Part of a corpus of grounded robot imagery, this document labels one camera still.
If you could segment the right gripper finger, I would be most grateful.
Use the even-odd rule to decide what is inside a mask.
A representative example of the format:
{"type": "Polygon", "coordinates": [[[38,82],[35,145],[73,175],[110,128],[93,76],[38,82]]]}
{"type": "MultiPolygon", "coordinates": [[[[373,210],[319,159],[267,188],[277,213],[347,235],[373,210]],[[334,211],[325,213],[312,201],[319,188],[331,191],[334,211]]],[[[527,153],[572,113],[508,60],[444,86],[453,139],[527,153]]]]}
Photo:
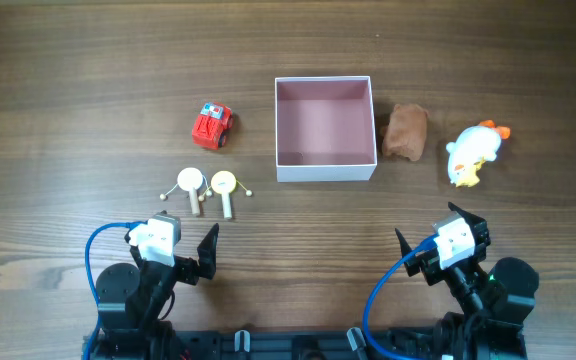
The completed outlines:
{"type": "Polygon", "coordinates": [[[412,277],[414,275],[414,272],[410,269],[410,266],[411,266],[411,258],[414,256],[413,249],[410,247],[409,243],[406,241],[405,237],[399,231],[398,228],[395,229],[395,233],[400,245],[402,255],[402,266],[405,268],[407,275],[409,277],[412,277]]]}
{"type": "Polygon", "coordinates": [[[486,220],[478,215],[470,213],[459,206],[455,205],[453,202],[448,203],[448,208],[450,211],[456,212],[460,215],[468,225],[478,225],[482,223],[486,223],[486,220]]]}

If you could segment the yellow rattle drum toy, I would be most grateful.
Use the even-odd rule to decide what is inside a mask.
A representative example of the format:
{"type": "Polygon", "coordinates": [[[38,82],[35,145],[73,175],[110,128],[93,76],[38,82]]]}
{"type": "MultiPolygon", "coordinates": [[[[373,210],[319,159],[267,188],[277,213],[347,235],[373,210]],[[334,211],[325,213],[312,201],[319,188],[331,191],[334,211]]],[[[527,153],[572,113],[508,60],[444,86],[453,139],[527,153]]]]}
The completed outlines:
{"type": "Polygon", "coordinates": [[[231,220],[233,218],[233,213],[230,195],[238,186],[245,190],[245,195],[247,197],[253,196],[253,192],[246,188],[232,172],[222,170],[213,175],[210,184],[202,193],[202,196],[210,197],[214,194],[219,194],[222,202],[223,216],[226,220],[231,220]]]}

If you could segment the white rattle drum toy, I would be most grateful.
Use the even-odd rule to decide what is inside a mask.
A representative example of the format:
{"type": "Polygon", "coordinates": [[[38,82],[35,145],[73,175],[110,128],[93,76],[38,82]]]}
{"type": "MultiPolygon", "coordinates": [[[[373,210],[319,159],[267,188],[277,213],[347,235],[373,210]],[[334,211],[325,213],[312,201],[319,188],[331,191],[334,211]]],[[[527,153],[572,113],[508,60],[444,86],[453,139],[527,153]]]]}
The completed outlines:
{"type": "Polygon", "coordinates": [[[186,192],[190,202],[191,213],[199,217],[201,215],[200,203],[205,200],[205,194],[200,190],[206,184],[206,177],[195,167],[186,167],[178,175],[176,184],[167,192],[161,193],[159,198],[166,201],[168,196],[176,189],[186,192]]]}

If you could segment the white chicken plush toy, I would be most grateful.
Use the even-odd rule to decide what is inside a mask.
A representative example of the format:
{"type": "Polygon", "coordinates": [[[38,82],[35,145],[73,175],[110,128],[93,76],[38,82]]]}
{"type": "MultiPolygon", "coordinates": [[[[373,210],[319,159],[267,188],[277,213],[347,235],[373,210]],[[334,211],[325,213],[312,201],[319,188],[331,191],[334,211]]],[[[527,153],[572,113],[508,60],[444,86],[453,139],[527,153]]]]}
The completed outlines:
{"type": "Polygon", "coordinates": [[[511,129],[485,120],[465,129],[454,142],[446,144],[449,153],[447,171],[450,183],[456,187],[473,187],[479,183],[477,172],[484,163],[494,162],[502,141],[511,129]]]}

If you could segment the brown plush toy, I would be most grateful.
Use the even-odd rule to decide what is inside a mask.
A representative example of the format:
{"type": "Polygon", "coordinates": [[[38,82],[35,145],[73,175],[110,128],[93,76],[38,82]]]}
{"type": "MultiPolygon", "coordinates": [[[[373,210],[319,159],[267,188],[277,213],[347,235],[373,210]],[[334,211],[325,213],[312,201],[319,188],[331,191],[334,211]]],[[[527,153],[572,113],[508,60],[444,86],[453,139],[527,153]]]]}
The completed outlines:
{"type": "Polygon", "coordinates": [[[382,153],[418,161],[427,138],[428,111],[418,104],[396,104],[389,124],[381,129],[382,153]]]}

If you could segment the red toy fire truck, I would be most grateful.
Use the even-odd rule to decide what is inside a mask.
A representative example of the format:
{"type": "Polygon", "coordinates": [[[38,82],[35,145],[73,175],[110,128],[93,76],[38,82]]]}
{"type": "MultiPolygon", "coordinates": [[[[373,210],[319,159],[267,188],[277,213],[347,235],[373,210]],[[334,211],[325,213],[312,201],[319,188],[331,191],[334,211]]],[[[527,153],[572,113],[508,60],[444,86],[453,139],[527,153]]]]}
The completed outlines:
{"type": "Polygon", "coordinates": [[[207,102],[192,128],[193,143],[203,148],[218,150],[225,145],[232,125],[233,112],[229,107],[217,102],[207,102]]]}

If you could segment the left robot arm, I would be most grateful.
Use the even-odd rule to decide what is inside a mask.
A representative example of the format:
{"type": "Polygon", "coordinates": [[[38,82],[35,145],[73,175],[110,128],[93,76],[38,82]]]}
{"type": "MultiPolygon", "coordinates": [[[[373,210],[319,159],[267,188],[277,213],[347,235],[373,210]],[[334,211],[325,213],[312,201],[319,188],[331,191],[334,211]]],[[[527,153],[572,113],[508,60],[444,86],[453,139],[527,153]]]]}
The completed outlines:
{"type": "Polygon", "coordinates": [[[182,342],[162,309],[174,304],[176,284],[195,285],[201,278],[214,277],[219,225],[214,224],[198,245],[197,259],[174,254],[181,236],[177,218],[158,215],[146,222],[110,223],[89,239],[111,228],[127,230],[125,242],[133,262],[114,264],[89,281],[98,320],[84,354],[134,351],[142,359],[172,359],[182,342]]]}

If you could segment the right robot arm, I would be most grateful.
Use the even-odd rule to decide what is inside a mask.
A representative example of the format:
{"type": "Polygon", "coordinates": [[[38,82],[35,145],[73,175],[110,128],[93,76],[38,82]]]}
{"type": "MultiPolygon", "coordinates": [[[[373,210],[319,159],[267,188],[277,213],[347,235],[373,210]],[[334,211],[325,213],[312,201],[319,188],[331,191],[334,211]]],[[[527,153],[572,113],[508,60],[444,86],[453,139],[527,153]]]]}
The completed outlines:
{"type": "Polygon", "coordinates": [[[466,253],[457,261],[438,247],[404,263],[407,274],[424,276],[433,286],[444,282],[461,313],[448,312],[432,327],[392,328],[391,348],[419,359],[525,359],[524,320],[536,305],[539,274],[514,257],[500,259],[488,272],[480,267],[491,244],[484,218],[448,204],[451,215],[433,225],[444,246],[453,245],[448,226],[466,237],[466,253]]]}

